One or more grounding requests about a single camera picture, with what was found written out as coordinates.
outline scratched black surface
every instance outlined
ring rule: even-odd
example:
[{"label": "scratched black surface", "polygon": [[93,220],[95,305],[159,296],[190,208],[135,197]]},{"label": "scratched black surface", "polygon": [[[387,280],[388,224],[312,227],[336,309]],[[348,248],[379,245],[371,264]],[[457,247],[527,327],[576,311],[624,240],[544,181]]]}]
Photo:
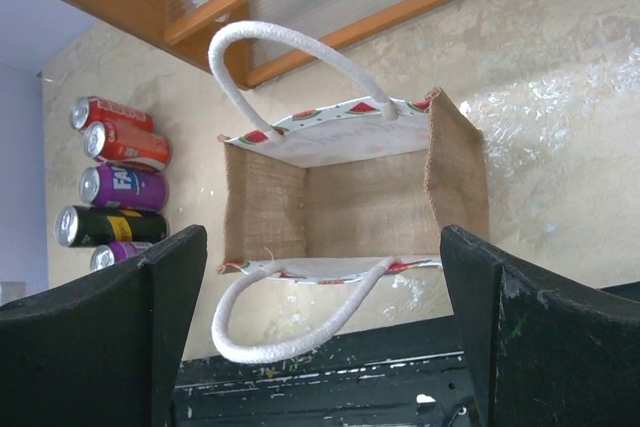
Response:
[{"label": "scratched black surface", "polygon": [[482,425],[639,425],[638,283],[598,291],[456,226],[440,253]]},{"label": "scratched black surface", "polygon": [[[603,290],[640,301],[640,283]],[[183,362],[173,425],[469,427],[468,416],[451,421],[472,397],[461,351],[447,316],[336,336],[276,364],[244,366],[219,356]],[[436,402],[418,404],[418,394]]]}]

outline white rope handle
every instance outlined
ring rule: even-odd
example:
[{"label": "white rope handle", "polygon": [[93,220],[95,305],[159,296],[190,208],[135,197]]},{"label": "white rope handle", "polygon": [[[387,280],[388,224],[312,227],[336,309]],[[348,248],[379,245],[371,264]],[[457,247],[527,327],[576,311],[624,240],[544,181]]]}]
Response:
[{"label": "white rope handle", "polygon": [[264,132],[270,140],[282,142],[284,139],[249,105],[236,87],[233,79],[231,79],[231,74],[229,74],[224,63],[224,52],[231,43],[250,38],[280,42],[325,61],[354,79],[378,104],[376,107],[380,108],[385,120],[396,120],[398,118],[395,104],[376,84],[373,78],[357,64],[328,45],[295,30],[268,22],[243,20],[225,25],[211,39],[211,44],[209,45],[209,67],[222,90],[229,96],[233,104],[249,119],[256,129]]},{"label": "white rope handle", "polygon": [[398,259],[388,258],[376,264],[358,283],[356,290],[353,291],[347,301],[317,329],[307,332],[298,338],[283,342],[252,347],[236,345],[229,338],[228,333],[231,309],[247,287],[280,270],[277,265],[278,262],[272,262],[264,269],[256,270],[238,279],[224,293],[213,315],[213,323],[211,324],[213,343],[222,356],[232,362],[241,364],[278,362],[309,352],[329,341],[346,324],[347,320],[351,318],[371,289],[376,285],[378,279],[396,262],[398,262]]}]

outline white wall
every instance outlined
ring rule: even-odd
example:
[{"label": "white wall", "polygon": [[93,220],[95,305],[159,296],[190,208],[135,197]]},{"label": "white wall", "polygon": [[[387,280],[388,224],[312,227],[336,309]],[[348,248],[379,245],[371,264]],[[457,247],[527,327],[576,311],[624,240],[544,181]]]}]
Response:
[{"label": "white wall", "polygon": [[47,289],[42,85],[0,65],[0,282]]}]

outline watermelon print fabric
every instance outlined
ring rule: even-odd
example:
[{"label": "watermelon print fabric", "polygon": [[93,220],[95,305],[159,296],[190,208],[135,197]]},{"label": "watermelon print fabric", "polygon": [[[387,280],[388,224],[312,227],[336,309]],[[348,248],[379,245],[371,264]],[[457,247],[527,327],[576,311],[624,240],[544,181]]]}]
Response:
[{"label": "watermelon print fabric", "polygon": [[399,118],[383,119],[370,97],[307,109],[273,124],[285,141],[270,142],[258,130],[227,142],[298,167],[318,167],[424,150],[429,145],[429,108],[439,90],[424,100],[392,99]]},{"label": "watermelon print fabric", "polygon": [[[314,259],[313,266],[305,265],[308,259],[278,259],[278,263],[283,266],[283,270],[285,272],[276,272],[275,274],[267,277],[267,280],[277,280],[284,282],[291,282],[295,284],[315,284],[315,285],[338,285],[338,284],[350,284],[352,282],[359,282],[367,275],[366,268],[371,268],[371,265],[382,260],[380,259],[367,259],[362,262],[362,266],[364,270],[362,272],[352,272],[347,275],[341,276],[323,276],[318,277],[316,275],[310,275],[309,272],[322,272],[323,270],[319,268],[318,261],[320,259]],[[322,262],[326,262],[327,265],[335,265],[336,259],[322,259]],[[234,267],[241,271],[243,274],[250,274],[256,270],[260,270],[264,268],[269,261],[256,261],[251,260],[247,262],[227,262],[226,266]],[[410,258],[402,259],[401,262],[393,264],[385,275],[396,275],[400,272],[404,272],[409,269],[418,269],[418,268],[437,268],[442,269],[442,261],[440,257],[424,257],[415,259],[415,256],[410,256]]]}]

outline red soda can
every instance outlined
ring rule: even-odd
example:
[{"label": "red soda can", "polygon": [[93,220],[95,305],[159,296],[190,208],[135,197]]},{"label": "red soda can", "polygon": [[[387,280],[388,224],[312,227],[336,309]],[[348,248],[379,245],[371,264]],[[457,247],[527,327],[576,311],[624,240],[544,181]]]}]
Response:
[{"label": "red soda can", "polygon": [[169,163],[167,139],[125,122],[94,122],[84,133],[84,152],[97,162],[160,172]]},{"label": "red soda can", "polygon": [[140,130],[153,132],[153,118],[149,114],[94,95],[76,99],[69,112],[71,128],[78,132],[84,132],[96,121],[106,120],[129,122]]}]

